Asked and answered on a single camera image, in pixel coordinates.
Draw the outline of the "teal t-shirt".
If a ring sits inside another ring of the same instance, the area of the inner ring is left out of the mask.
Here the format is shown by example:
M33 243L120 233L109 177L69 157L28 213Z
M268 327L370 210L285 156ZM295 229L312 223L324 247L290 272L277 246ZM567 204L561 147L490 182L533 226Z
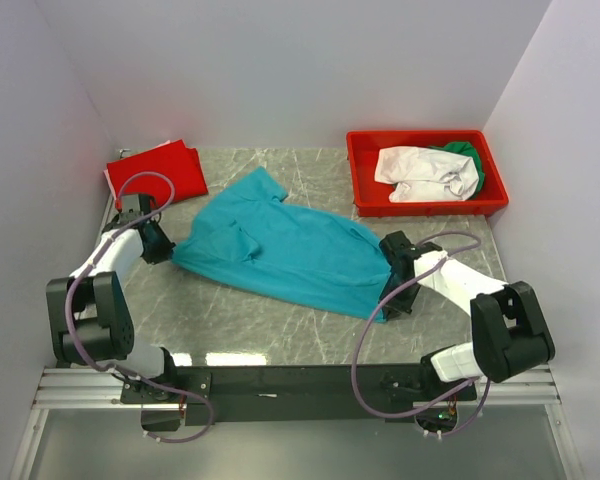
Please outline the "teal t-shirt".
M390 276L379 238L330 212L289 204L262 167L216 195L172 261L240 290L365 319Z

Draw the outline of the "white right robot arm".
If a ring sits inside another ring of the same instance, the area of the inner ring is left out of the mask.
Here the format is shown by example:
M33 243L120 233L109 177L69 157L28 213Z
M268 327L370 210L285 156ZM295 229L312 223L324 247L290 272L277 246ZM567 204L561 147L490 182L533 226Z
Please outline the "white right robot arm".
M421 288L443 296L468 315L471 340L421 358L419 387L440 399L454 382L484 377L501 383L555 357L555 344L534 289L506 283L452 258L431 238L412 243L401 231L379 248L390 276L379 297L389 320L409 313Z

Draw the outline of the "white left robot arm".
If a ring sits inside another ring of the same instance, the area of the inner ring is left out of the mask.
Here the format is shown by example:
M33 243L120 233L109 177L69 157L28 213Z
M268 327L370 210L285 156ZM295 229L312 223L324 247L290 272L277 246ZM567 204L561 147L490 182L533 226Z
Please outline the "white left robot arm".
M136 260L155 265L171 258L174 243L160 216L153 196L123 196L85 263L49 281L46 302L52 350L61 366L93 367L166 402L180 388L173 358L165 348L136 338L122 288Z

